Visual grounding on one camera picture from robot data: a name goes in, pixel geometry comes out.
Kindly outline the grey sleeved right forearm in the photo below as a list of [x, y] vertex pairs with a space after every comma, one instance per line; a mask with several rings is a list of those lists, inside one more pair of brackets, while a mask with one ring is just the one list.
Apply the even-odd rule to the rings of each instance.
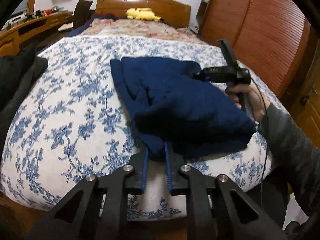
[[298, 204], [310, 213], [319, 202], [319, 148], [290, 115], [270, 104], [259, 133], [265, 138], [277, 165], [284, 170]]

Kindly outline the person's right hand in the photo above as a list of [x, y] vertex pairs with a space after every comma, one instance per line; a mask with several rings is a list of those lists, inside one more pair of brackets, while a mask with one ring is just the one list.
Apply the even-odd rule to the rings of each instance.
[[237, 94], [241, 93], [245, 96], [251, 106], [252, 115], [255, 121], [260, 122], [266, 110], [268, 109], [270, 102], [265, 98], [254, 85], [239, 84], [233, 87], [227, 87], [225, 93], [235, 103], [238, 108], [241, 108], [240, 99]]

